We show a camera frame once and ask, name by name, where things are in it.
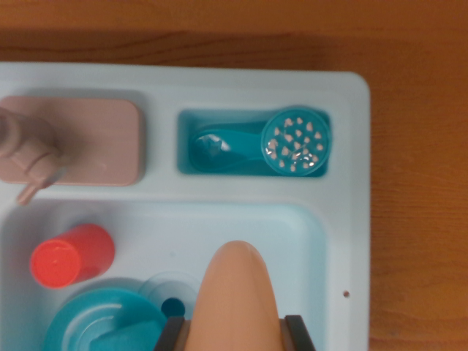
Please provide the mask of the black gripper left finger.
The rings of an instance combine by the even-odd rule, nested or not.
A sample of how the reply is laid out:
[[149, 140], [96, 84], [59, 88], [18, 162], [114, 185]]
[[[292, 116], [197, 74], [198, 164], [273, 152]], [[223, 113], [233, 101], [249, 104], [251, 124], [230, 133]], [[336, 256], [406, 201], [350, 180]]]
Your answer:
[[168, 318], [154, 351], [184, 351], [190, 324], [184, 317]]

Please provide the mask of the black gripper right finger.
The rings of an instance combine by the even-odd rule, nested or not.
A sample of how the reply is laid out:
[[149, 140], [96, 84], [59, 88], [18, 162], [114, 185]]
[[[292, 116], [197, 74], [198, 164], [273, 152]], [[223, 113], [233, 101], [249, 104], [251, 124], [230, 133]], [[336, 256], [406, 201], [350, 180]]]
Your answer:
[[315, 351], [316, 348], [302, 316], [286, 315], [279, 320], [282, 343], [286, 351]]

